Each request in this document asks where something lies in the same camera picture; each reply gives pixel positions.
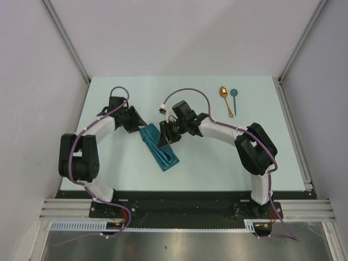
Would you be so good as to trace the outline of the teal satin napkin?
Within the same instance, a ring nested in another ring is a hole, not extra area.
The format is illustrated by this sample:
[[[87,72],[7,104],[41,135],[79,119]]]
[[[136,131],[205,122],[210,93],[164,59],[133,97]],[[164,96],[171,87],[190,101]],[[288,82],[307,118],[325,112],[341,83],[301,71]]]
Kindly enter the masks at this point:
[[[166,171],[179,163],[179,159],[169,145],[157,147],[160,131],[154,124],[150,123],[143,127],[140,130],[140,135],[162,171]]]

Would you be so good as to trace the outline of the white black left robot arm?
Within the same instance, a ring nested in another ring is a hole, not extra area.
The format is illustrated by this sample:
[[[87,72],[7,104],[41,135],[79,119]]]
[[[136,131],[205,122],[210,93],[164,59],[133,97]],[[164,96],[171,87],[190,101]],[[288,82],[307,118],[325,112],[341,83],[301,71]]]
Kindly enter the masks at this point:
[[[85,189],[93,201],[102,203],[101,211],[108,217],[115,217],[120,209],[128,216],[131,216],[131,212],[113,200],[115,190],[98,175],[98,144],[118,128],[134,133],[144,126],[146,122],[134,106],[129,105],[128,98],[110,96],[108,106],[102,109],[92,123],[79,133],[61,136],[59,174]]]

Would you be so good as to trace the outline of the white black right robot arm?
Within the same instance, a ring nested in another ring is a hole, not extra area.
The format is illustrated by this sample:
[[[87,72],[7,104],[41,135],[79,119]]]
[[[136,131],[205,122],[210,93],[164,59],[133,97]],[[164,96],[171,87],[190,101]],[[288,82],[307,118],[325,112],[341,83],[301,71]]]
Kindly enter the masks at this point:
[[[196,114],[186,101],[180,101],[172,108],[165,104],[159,112],[165,115],[160,122],[160,138],[157,147],[180,141],[183,134],[213,138],[234,146],[242,166],[251,175],[250,212],[257,218],[264,218],[271,209],[272,188],[266,177],[276,166],[277,148],[261,125],[253,123],[246,128],[233,127],[214,121],[209,114]]]

